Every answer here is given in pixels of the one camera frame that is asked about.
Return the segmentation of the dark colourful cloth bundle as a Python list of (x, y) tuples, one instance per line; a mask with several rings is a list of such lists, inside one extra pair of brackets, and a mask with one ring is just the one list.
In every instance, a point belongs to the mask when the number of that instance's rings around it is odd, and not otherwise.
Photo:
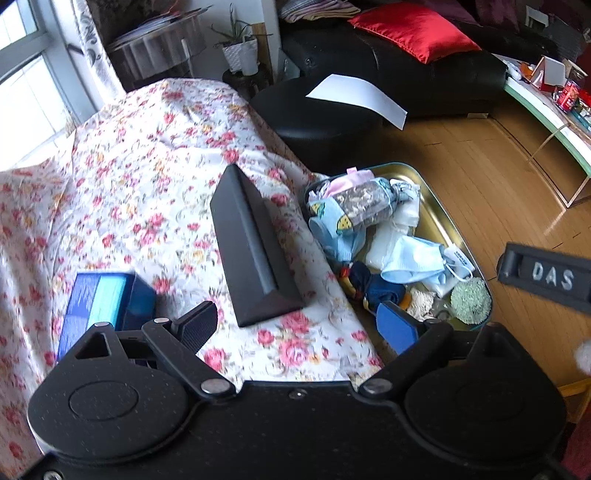
[(360, 261), (343, 266), (339, 270), (338, 280), (349, 299), (374, 315), (382, 303), (400, 305), (407, 292), (405, 285), (384, 280)]

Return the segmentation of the green round sponge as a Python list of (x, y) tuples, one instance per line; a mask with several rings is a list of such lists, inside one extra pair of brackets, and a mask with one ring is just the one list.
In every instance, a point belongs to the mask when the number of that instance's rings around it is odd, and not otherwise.
[(492, 297), (482, 278), (458, 283), (451, 293), (456, 317), (467, 325), (480, 325), (492, 311)]

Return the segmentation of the blue Tempo tissue box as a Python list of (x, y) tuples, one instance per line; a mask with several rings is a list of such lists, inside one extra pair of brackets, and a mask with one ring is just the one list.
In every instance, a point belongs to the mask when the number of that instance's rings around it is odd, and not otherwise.
[(135, 273), (78, 273), (64, 314), (56, 358), (60, 361), (96, 323), (116, 331), (139, 330), (153, 318), (156, 292)]

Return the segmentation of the blue face mask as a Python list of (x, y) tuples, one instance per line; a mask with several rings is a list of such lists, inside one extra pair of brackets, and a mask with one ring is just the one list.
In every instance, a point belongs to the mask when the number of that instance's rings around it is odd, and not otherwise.
[(475, 266), (455, 245), (445, 247), (418, 237), (403, 236), (384, 261), (381, 276), (397, 284), (427, 282), (445, 285), (452, 278), (472, 277)]

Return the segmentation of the clear tissue pack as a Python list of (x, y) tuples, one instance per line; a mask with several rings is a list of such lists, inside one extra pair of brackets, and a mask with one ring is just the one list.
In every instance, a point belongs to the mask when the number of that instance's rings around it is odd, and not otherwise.
[(382, 270), (389, 261), (397, 241), (408, 234), (409, 228), (393, 221), (377, 225), (368, 248), (365, 263), (373, 269)]

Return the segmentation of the cartoon print drawstring pouch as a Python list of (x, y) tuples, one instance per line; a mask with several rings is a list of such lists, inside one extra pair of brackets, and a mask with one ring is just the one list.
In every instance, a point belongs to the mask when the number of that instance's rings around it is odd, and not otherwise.
[(334, 198), (307, 205), (308, 227), (331, 261), (349, 263), (366, 244), (366, 229), (356, 228)]

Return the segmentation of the pink cloth pouch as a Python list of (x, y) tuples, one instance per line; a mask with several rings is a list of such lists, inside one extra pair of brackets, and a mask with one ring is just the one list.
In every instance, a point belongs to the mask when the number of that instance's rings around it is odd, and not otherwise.
[(345, 175), (329, 180), (325, 186), (322, 186), (321, 197), (328, 198), (335, 196), (336, 194), (342, 193), (353, 187), (360, 186), (363, 183), (373, 180), (374, 178), (375, 175), (371, 170), (358, 170), (356, 168), (349, 168), (346, 170)]

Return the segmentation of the white tissue pack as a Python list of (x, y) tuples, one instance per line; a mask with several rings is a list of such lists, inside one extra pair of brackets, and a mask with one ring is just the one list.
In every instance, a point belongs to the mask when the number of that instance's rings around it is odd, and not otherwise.
[(398, 194), (398, 203), (394, 209), (394, 223), (417, 227), (420, 222), (420, 186), (414, 182), (399, 179), (390, 180), (391, 187)]

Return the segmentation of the grey patterned cloth roll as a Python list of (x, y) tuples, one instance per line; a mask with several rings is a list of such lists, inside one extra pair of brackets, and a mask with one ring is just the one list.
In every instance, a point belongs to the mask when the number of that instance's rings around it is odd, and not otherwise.
[(360, 229), (381, 223), (394, 214), (398, 194), (384, 178), (374, 178), (334, 196), (342, 211), (339, 231)]

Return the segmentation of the gold metal tray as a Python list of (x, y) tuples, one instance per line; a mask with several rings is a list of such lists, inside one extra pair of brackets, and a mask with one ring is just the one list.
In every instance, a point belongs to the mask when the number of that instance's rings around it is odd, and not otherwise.
[[(414, 169), (412, 166), (410, 166), (408, 164), (400, 163), (400, 162), (393, 162), (393, 163), (386, 164), (386, 165), (370, 167), (369, 170), (371, 170), (374, 173), (374, 175), (378, 178), (385, 178), (386, 180), (389, 180), (389, 181), (391, 179), (405, 180), (405, 181), (409, 181), (409, 182), (414, 182), (420, 186), (420, 190), (421, 190), (420, 222), (419, 222), (419, 225), (415, 228), (409, 227), (410, 233), (417, 234), (419, 236), (419, 238), (422, 238), (425, 240), (433, 241), (436, 243), (441, 243), (445, 247), (448, 247), (451, 245), (457, 246), (468, 257), (468, 259), (472, 262), (472, 264), (475, 266), (475, 270), (473, 272), (473, 278), (482, 278), (486, 282), (489, 293), (492, 297), (488, 283), (487, 283), (486, 279), (484, 278), (483, 273), (482, 273), (480, 267), (478, 266), (478, 263), (476, 262), (476, 259), (473, 256), (472, 252), (470, 251), (467, 243), (465, 242), (464, 238), (462, 237), (460, 231), (458, 230), (458, 228), (454, 224), (451, 217), (446, 212), (445, 208), (439, 202), (439, 199), (437, 198), (435, 193), (432, 191), (432, 189), (430, 188), (428, 183), (423, 179), (423, 177), (420, 175), (420, 173), (416, 169)], [(304, 211), (305, 220), (308, 221), (308, 218), (310, 217), (310, 212), (308, 212), (307, 205), (308, 205), (308, 203), (310, 203), (311, 193), (318, 194), (318, 192), (321, 191), (322, 186), (327, 184), (329, 182), (329, 180), (335, 179), (336, 177), (339, 177), (339, 176), (334, 176), (334, 177), (331, 177), (328, 179), (321, 179), (321, 180), (315, 181), (315, 182), (311, 183), (310, 185), (308, 185), (307, 187), (305, 187), (303, 192), (301, 192), (300, 203), (301, 203), (301, 209), (304, 209), (303, 211)], [(377, 226), (370, 226), (369, 227), (369, 233), (367, 233), (366, 244), (365, 244), (365, 246), (363, 246), (363, 249), (361, 250), (361, 252), (358, 255), (356, 255), (355, 258), (353, 258), (353, 260), (355, 260), (355, 261), (359, 260), (360, 262), (363, 262), (363, 264), (366, 264), (365, 263), (365, 256), (366, 256), (368, 248), (370, 246), (370, 242), (372, 241), (372, 237), (375, 233), (376, 227)], [(329, 265), (331, 265), (332, 270), (334, 270), (335, 273), (337, 273), (337, 275), (339, 274), (339, 270), (341, 270), (341, 268), (343, 266), (346, 266), (349, 263), (338, 263), (338, 262), (334, 262), (334, 261), (329, 260)], [(373, 273), (378, 272), (378, 270), (376, 270), (376, 269), (373, 269), (370, 267), (369, 267), (369, 269)], [(486, 325), (487, 322), (489, 322), (492, 311), (491, 311), (489, 317), (480, 325), (467, 325), (467, 324), (463, 323), (462, 321), (460, 321), (456, 317), (455, 312), (454, 312), (452, 305), (451, 305), (452, 290), (454, 289), (454, 287), (458, 283), (460, 283), (460, 281), (456, 281), (456, 282), (457, 283), (454, 283), (452, 285), (452, 288), (449, 289), (449, 291), (447, 291), (445, 294), (442, 294), (441, 296), (439, 294), (436, 294), (434, 291), (429, 290), (427, 288), (427, 286), (425, 286), (425, 284), (423, 284), (422, 282), (408, 284), (406, 287), (407, 288), (406, 296), (405, 296), (404, 300), (402, 301), (402, 307), (408, 308), (408, 306), (410, 304), (410, 300), (411, 300), (410, 290), (413, 287), (415, 287), (419, 290), (425, 291), (425, 292), (431, 292), (432, 294), (435, 295), (435, 303), (434, 303), (434, 308), (433, 308), (434, 315), (432, 318), (428, 318), (429, 321), (435, 322), (435, 320), (439, 319), (441, 321), (447, 321), (448, 323), (450, 323), (453, 326), (454, 329), (459, 330), (459, 331), (477, 331), (478, 329), (480, 329), (484, 325)], [(359, 304), (356, 304), (355, 302), (353, 302), (353, 305), (356, 305), (354, 307), (354, 308), (356, 308), (356, 310), (359, 310), (363, 307)]]

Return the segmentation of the black triangular box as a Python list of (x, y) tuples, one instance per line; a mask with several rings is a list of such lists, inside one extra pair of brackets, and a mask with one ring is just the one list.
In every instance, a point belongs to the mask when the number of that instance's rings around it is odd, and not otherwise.
[(263, 196), (238, 166), (222, 173), (211, 197), (211, 217), (239, 327), (304, 307)]

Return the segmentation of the floral bed sheet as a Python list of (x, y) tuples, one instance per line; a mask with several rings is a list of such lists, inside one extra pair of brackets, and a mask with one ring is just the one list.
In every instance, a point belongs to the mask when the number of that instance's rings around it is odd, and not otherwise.
[[(263, 196), (304, 308), (239, 327), (211, 218), (236, 165)], [(162, 316), (204, 301), (217, 310), (201, 360), (246, 380), (360, 384), (382, 365), (312, 237), (298, 196), (315, 175), (235, 90), (168, 79), (128, 94), (78, 127), (41, 164), (1, 175), (1, 471), (39, 458), (30, 397), (56, 361), (75, 277), (133, 271)]]

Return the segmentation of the white paper sheet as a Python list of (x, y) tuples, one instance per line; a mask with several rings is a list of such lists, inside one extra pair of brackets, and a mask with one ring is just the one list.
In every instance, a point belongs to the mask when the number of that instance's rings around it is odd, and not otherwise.
[(408, 112), (374, 84), (361, 78), (331, 74), (307, 95), (308, 98), (362, 107), (403, 130)]

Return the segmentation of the red satin cushion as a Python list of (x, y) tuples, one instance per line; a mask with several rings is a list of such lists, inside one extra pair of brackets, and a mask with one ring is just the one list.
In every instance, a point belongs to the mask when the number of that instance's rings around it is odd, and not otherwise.
[(481, 47), (435, 10), (412, 2), (385, 4), (349, 19), (353, 28), (390, 41), (423, 64)]

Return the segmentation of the glass side table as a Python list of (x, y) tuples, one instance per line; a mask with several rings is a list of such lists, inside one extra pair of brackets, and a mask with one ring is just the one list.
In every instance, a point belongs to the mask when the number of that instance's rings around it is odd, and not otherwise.
[(124, 90), (167, 78), (194, 78), (193, 59), (206, 48), (201, 17), (208, 10), (155, 17), (109, 44), (106, 52)]

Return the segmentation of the potted plant white pot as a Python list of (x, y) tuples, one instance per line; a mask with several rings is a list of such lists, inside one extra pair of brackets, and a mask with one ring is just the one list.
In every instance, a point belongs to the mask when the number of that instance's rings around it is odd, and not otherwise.
[(266, 29), (257, 31), (256, 26), (238, 18), (235, 6), (228, 6), (229, 28), (220, 30), (211, 24), (211, 31), (221, 37), (216, 46), (222, 54), (231, 74), (242, 73), (249, 77), (259, 72), (259, 42), (270, 34)]

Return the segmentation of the patterned curtain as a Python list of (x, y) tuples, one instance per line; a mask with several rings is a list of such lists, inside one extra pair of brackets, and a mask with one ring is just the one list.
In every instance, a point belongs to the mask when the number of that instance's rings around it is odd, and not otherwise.
[(92, 86), (98, 88), (104, 99), (124, 96), (123, 86), (106, 53), (98, 25), (92, 16), (91, 1), (73, 0), (70, 5)]

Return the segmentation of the black leather sofa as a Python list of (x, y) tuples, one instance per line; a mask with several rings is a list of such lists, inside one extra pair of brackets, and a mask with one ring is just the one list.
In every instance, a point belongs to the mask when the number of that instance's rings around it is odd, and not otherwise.
[(294, 78), (250, 104), (297, 158), (311, 167), (362, 149), (383, 124), (489, 112), (506, 67), (490, 53), (452, 53), (428, 64), (346, 21), (283, 26), (283, 58)]

